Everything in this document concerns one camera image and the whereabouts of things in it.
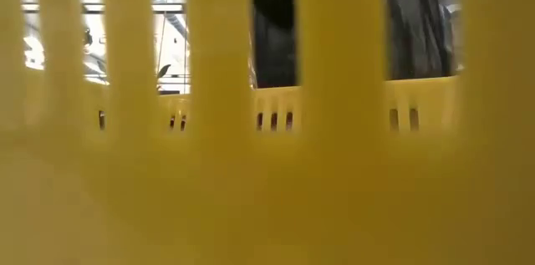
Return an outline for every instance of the yellow plastic basket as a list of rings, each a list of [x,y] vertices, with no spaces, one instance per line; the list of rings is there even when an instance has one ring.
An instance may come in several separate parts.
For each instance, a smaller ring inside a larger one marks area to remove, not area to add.
[[[535,263],[530,0],[463,0],[466,72],[386,85],[383,0],[297,0],[303,86],[255,92],[250,0],[188,0],[160,98],[150,0],[104,1],[106,88],[80,0],[39,0],[42,76],[0,0],[0,264]]]

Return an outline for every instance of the leaf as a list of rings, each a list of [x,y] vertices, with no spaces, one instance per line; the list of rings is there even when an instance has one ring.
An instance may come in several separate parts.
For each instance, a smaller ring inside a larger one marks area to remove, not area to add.
[[[160,79],[161,77],[167,74],[167,70],[169,70],[170,66],[171,66],[170,64],[166,64],[160,69],[160,72],[158,72],[158,75],[157,75],[158,79]]]

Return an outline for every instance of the dark fabric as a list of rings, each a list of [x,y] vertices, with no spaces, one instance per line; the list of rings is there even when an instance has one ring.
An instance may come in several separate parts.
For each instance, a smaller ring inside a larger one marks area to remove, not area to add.
[[[450,26],[439,0],[386,0],[386,4],[390,77],[450,75]],[[254,0],[254,6],[258,86],[295,85],[293,0]]]

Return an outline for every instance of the gray fabric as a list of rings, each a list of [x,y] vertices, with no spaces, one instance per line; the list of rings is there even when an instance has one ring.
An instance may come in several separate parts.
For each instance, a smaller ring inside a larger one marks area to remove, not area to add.
[[[293,29],[283,29],[253,12],[254,51],[259,88],[296,84],[295,36]]]
[[[438,0],[388,0],[388,3],[392,78],[448,75],[445,19]]]

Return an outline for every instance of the ceiling light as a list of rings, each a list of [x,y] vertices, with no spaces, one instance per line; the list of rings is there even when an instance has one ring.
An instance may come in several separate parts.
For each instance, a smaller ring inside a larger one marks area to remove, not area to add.
[[[32,36],[25,37],[24,38],[24,42],[26,42],[28,44],[28,46],[32,47],[33,51],[35,51],[35,52],[43,52],[44,51],[43,45],[35,37],[32,37]]]
[[[26,67],[31,69],[44,70],[44,66],[42,64],[33,64],[31,62],[27,62]]]
[[[26,56],[26,62],[32,64],[43,64],[44,62],[43,52],[25,51],[24,56]]]

